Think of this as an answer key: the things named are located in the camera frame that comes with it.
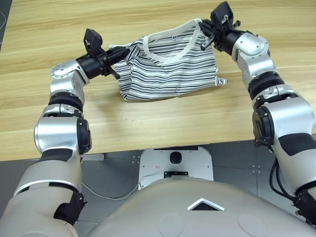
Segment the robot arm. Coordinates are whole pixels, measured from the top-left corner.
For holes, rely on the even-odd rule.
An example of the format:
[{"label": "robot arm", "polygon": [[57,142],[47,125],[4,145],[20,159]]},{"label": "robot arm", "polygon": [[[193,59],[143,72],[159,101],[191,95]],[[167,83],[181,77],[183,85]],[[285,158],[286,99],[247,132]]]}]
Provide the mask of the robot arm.
[{"label": "robot arm", "polygon": [[316,142],[311,133],[315,116],[310,104],[286,85],[279,76],[269,52],[268,42],[248,31],[238,31],[227,2],[203,20],[201,30],[216,49],[232,56],[242,72],[242,80],[253,105],[253,132],[256,146],[268,146],[276,155],[294,197],[291,199],[307,221],[316,225]]},{"label": "robot arm", "polygon": [[41,158],[24,173],[0,221],[1,237],[77,237],[73,224],[85,202],[81,192],[81,157],[91,148],[83,117],[83,87],[98,75],[119,75],[111,65],[129,50],[104,51],[102,38],[87,29],[87,54],[55,66],[50,100],[34,130]]}]

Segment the cable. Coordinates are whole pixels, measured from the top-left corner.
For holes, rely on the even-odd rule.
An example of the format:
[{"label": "cable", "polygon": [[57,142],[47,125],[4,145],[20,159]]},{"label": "cable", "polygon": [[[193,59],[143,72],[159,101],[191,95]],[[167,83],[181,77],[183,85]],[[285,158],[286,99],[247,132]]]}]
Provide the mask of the cable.
[{"label": "cable", "polygon": [[295,197],[291,196],[290,194],[288,194],[288,192],[285,190],[285,188],[282,185],[282,182],[280,180],[280,165],[277,162],[276,163],[276,180],[277,180],[277,184],[280,187],[280,189],[282,190],[282,192],[287,195],[288,197],[291,197],[293,200],[295,199]]},{"label": "cable", "polygon": [[125,198],[128,198],[128,197],[135,191],[135,189],[138,187],[138,185],[140,185],[140,183],[138,183],[138,184],[136,185],[136,187],[133,188],[133,190],[132,190],[130,193],[126,194],[126,195],[123,195],[123,196],[120,196],[120,197],[106,197],[106,196],[102,196],[102,195],[96,193],[95,191],[93,191],[93,190],[92,190],[91,188],[89,188],[89,186],[88,186],[87,184],[85,184],[84,182],[81,182],[81,183],[82,183],[82,185],[84,185],[90,192],[92,192],[93,194],[97,195],[98,197],[105,198],[105,199],[110,199],[110,200],[123,200],[123,199],[125,199]]},{"label": "cable", "polygon": [[282,192],[280,192],[279,190],[275,189],[275,187],[273,186],[273,174],[275,172],[275,169],[277,167],[277,158],[275,159],[275,162],[273,163],[272,165],[272,168],[271,168],[271,172],[270,172],[270,178],[269,178],[269,184],[270,184],[270,188],[277,194],[291,200],[291,201],[294,201],[294,197],[290,196],[290,195],[287,195],[287,194],[284,194]]}]

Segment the black cable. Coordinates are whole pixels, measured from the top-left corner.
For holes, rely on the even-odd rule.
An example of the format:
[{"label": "black cable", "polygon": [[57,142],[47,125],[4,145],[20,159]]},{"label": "black cable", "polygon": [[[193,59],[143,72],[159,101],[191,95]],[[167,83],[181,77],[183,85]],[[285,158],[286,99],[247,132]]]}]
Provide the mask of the black cable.
[{"label": "black cable", "polygon": [[288,194],[288,192],[285,190],[285,188],[282,185],[282,182],[280,180],[280,165],[278,162],[276,162],[276,180],[277,180],[277,184],[280,187],[280,189],[282,190],[282,192],[287,195],[288,197],[291,197],[292,200],[295,199],[295,197],[291,196],[290,194]]},{"label": "black cable", "polygon": [[275,172],[276,167],[277,167],[277,159],[276,159],[275,162],[273,163],[272,168],[271,168],[271,172],[270,172],[270,178],[269,178],[270,188],[271,188],[275,193],[277,193],[277,194],[279,194],[279,195],[281,195],[281,196],[283,196],[283,197],[285,197],[285,198],[287,198],[287,199],[289,199],[289,200],[291,200],[291,201],[294,201],[294,199],[293,199],[291,196],[286,195],[286,194],[280,192],[279,190],[275,189],[275,187],[273,186],[273,174],[274,174],[274,172]]}]

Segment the shirt label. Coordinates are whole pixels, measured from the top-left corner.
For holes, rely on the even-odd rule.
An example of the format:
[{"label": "shirt label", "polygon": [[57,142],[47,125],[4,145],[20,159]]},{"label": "shirt label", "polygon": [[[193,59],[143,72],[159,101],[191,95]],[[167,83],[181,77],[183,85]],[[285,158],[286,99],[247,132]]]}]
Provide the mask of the shirt label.
[{"label": "shirt label", "polygon": [[172,41],[177,41],[178,40],[178,36],[172,36],[171,39],[172,39]]}]

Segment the floor tile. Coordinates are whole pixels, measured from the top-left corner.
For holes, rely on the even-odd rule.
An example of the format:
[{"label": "floor tile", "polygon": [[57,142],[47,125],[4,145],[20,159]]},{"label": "floor tile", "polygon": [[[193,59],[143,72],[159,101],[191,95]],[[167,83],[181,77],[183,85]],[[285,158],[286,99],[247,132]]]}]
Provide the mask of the floor tile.
[{"label": "floor tile", "polygon": [[213,166],[252,168],[255,165],[252,141],[202,145],[212,156]]},{"label": "floor tile", "polygon": [[252,169],[213,167],[214,181],[234,185],[257,194],[257,175]]}]

